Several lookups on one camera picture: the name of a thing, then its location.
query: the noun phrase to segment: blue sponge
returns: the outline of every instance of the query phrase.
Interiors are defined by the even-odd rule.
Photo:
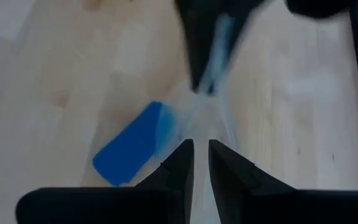
[[[162,134],[168,135],[173,126],[173,116],[161,113],[166,108],[161,102],[151,102],[130,125],[95,155],[95,169],[110,184],[129,183],[161,146],[160,142],[156,142],[157,135],[158,141],[166,139]]]

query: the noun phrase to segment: blue object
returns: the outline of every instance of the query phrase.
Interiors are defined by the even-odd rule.
[[[158,141],[167,139],[169,130],[173,127],[173,116],[166,109],[167,106],[161,102],[151,102],[130,125],[95,155],[95,169],[110,184],[129,183],[161,147],[162,143],[156,142],[157,135]]]

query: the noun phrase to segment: wooden floor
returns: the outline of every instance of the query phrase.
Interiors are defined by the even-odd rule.
[[[314,22],[272,1],[246,34],[228,81],[237,150],[297,188],[358,190],[348,15]],[[187,77],[183,51],[172,1],[0,0],[0,223],[30,190],[108,185],[91,158]],[[192,222],[216,223],[199,146]]]

